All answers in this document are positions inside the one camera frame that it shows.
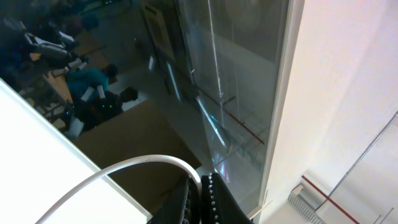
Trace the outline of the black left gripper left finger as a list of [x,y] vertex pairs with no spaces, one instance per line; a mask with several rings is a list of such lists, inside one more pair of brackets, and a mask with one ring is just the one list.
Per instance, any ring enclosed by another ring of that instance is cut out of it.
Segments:
[[199,224],[199,194],[192,178],[177,182],[149,224]]

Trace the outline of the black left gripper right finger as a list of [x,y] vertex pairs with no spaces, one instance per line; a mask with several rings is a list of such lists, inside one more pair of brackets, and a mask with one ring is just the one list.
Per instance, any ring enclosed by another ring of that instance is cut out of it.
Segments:
[[201,177],[202,224],[252,224],[218,173]]

